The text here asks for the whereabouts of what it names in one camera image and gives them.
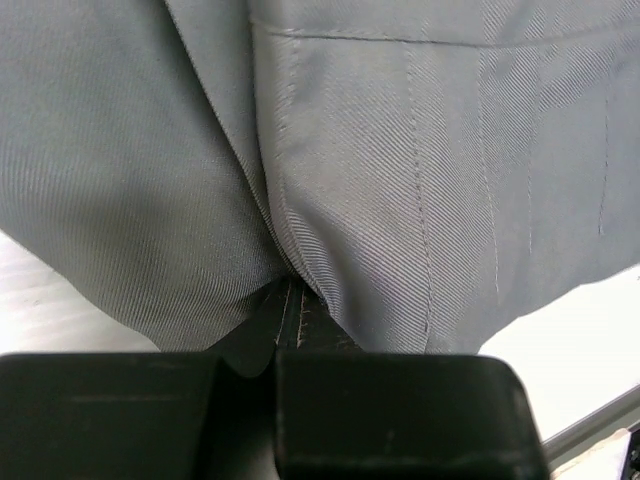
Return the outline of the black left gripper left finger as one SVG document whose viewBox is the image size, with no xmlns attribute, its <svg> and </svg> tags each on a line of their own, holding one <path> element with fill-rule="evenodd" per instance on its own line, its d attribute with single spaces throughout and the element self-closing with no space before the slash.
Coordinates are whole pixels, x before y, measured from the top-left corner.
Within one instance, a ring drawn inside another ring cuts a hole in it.
<svg viewBox="0 0 640 480">
<path fill-rule="evenodd" d="M 252 315 L 212 345 L 207 353 L 221 358 L 240 376 L 259 376 L 267 368 L 278 345 L 294 286 L 291 279 L 268 285 L 264 298 Z"/>
</svg>

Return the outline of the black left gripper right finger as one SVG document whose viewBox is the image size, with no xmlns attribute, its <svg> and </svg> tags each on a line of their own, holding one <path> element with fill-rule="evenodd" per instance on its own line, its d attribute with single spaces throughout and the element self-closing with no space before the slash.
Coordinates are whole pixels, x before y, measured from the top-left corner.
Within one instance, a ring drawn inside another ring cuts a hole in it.
<svg viewBox="0 0 640 480">
<path fill-rule="evenodd" d="M 318 352 L 361 350 L 333 320 L 327 306 L 306 284 L 290 285 L 289 349 Z"/>
</svg>

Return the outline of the grey pleated skirt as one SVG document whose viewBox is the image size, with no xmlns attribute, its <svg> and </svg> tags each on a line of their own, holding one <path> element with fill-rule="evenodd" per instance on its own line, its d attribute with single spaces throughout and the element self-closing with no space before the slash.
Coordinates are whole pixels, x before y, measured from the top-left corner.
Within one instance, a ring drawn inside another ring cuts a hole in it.
<svg viewBox="0 0 640 480">
<path fill-rule="evenodd" d="M 294 273 L 475 352 L 639 261 L 639 5 L 5 1 L 1 228 L 163 349 Z"/>
</svg>

